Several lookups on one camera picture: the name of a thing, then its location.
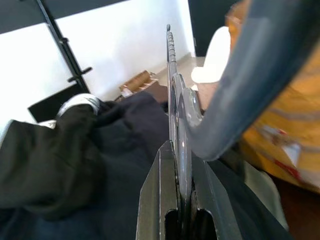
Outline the brown paper bag yellow print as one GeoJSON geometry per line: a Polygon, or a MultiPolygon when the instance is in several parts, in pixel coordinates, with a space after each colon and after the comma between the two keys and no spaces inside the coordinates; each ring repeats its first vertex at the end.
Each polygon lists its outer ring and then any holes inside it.
{"type": "Polygon", "coordinates": [[[320,194],[320,41],[279,97],[243,134],[253,166],[320,194]]]}

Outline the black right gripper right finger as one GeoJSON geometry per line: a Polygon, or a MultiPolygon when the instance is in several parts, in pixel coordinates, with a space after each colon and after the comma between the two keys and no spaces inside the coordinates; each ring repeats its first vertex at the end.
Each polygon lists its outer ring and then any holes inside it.
{"type": "Polygon", "coordinates": [[[192,240],[247,240],[226,188],[209,163],[192,154],[192,240]]]}

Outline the grey plastic hanger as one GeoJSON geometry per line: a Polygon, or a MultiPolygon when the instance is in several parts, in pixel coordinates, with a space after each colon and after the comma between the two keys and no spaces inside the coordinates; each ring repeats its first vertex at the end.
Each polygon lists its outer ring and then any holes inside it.
{"type": "Polygon", "coordinates": [[[166,31],[170,140],[180,192],[181,237],[191,237],[192,154],[217,160],[292,81],[320,40],[320,0],[251,0],[205,113],[178,72],[166,31]]]}

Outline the white plastic chair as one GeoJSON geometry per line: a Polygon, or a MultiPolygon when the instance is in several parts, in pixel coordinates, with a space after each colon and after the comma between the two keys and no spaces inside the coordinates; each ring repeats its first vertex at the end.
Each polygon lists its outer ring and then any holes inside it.
{"type": "Polygon", "coordinates": [[[229,28],[222,26],[218,28],[212,36],[203,66],[197,66],[192,70],[192,81],[196,84],[218,82],[228,63],[230,50],[231,36],[229,28]]]}

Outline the black metal stand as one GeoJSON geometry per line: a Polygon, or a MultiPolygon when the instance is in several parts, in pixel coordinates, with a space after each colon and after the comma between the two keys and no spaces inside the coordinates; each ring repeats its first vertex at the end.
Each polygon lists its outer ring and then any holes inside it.
{"type": "Polygon", "coordinates": [[[64,62],[66,63],[71,77],[67,79],[71,85],[65,89],[62,89],[56,93],[53,93],[39,102],[28,107],[28,111],[31,113],[36,122],[44,122],[55,118],[56,113],[63,105],[63,103],[69,100],[71,97],[78,94],[89,94],[90,90],[85,83],[83,75],[92,70],[91,67],[87,67],[82,70],[79,63],[74,56],[74,53],[69,45],[69,40],[64,37],[52,16],[49,8],[44,0],[34,0],[41,12],[41,15],[47,24],[47,27],[51,33],[53,40],[55,41],[59,52],[61,53],[64,62]]]}

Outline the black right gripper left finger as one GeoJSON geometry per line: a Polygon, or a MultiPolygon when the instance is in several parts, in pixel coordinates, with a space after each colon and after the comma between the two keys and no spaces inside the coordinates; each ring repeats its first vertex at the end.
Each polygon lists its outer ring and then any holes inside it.
{"type": "Polygon", "coordinates": [[[141,187],[136,240],[178,240],[180,194],[171,141],[157,151],[141,187]]]}

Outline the black shirt white text bands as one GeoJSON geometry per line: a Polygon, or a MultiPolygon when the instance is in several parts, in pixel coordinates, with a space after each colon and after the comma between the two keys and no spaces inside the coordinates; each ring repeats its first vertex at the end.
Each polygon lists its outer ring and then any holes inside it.
{"type": "MultiPolygon", "coordinates": [[[[136,240],[140,191],[166,141],[168,116],[145,92],[119,103],[77,95],[54,127],[11,121],[0,145],[0,240],[136,240]]],[[[228,166],[208,164],[246,240],[293,240],[228,166]]]]}

